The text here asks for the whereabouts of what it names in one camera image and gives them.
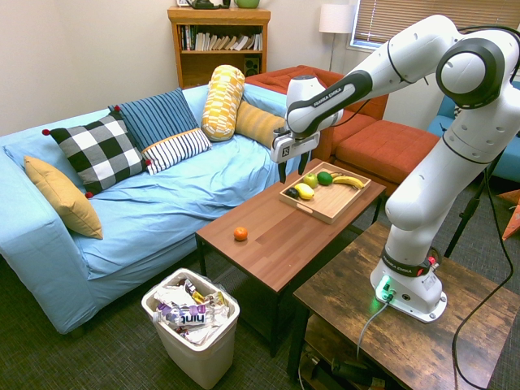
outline blue chair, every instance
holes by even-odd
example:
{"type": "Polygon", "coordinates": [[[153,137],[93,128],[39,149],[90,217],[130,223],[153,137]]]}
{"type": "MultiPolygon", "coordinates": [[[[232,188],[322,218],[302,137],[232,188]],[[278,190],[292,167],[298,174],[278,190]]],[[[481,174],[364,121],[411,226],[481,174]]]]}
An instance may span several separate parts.
{"type": "MultiPolygon", "coordinates": [[[[514,81],[513,87],[520,89],[520,82],[514,81]]],[[[431,121],[427,131],[439,137],[443,135],[443,128],[449,128],[455,120],[455,102],[447,96],[440,103],[437,116],[431,121]]],[[[520,138],[516,136],[505,148],[498,165],[493,172],[494,176],[520,183],[520,138]]]]}

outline tray handle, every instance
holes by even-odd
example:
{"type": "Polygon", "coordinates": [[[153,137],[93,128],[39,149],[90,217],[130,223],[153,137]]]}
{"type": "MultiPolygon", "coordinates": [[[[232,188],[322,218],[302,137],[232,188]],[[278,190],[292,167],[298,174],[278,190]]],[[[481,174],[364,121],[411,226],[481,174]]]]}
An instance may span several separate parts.
{"type": "Polygon", "coordinates": [[[312,209],[310,209],[309,207],[303,206],[303,205],[301,205],[300,203],[297,203],[297,204],[296,204],[296,207],[297,207],[298,209],[300,209],[300,210],[305,211],[306,213],[309,213],[309,214],[312,214],[312,212],[313,212],[312,209]]]}

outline small orange fruit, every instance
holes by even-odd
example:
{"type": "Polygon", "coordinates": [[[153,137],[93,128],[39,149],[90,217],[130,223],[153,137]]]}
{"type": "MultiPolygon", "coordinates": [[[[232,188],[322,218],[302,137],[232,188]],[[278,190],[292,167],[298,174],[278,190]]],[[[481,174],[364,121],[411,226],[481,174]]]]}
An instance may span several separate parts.
{"type": "Polygon", "coordinates": [[[233,236],[235,236],[235,240],[243,241],[247,239],[247,229],[245,227],[237,227],[233,232],[233,236]]]}

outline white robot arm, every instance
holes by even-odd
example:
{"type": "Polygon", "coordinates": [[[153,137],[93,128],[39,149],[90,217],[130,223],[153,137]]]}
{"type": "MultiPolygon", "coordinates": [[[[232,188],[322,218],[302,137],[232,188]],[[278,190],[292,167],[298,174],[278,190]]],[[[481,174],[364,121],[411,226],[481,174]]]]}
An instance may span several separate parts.
{"type": "Polygon", "coordinates": [[[423,322],[439,318],[447,305],[427,259],[433,238],[456,196],[520,128],[520,91],[510,83],[520,62],[518,42],[501,29],[463,35],[450,19],[435,15],[397,34],[328,89],[315,93],[315,78],[289,84],[284,130],[271,149],[271,158],[281,167],[315,148],[319,131],[336,123],[343,107],[397,91],[431,73],[442,92],[462,108],[388,199],[385,211],[392,227],[370,275],[379,300],[387,301],[392,292],[391,306],[423,322]]]}

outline white wall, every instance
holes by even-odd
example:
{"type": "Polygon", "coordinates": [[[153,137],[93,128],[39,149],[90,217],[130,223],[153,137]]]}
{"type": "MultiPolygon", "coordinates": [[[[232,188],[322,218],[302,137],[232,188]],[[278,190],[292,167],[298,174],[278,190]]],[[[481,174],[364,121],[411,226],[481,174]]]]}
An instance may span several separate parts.
{"type": "MultiPolygon", "coordinates": [[[[271,11],[267,70],[300,64],[328,69],[332,35],[319,32],[320,7],[348,2],[261,0],[260,7],[271,11]]],[[[167,8],[175,4],[3,0],[0,135],[177,87],[167,18],[167,8]]],[[[336,36],[335,72],[348,72],[368,55],[345,49],[347,39],[336,36]]],[[[385,119],[425,128],[438,108],[440,92],[423,84],[393,93],[385,119]]]]}
{"type": "Polygon", "coordinates": [[[2,0],[0,135],[177,84],[175,0],[2,0]]]}

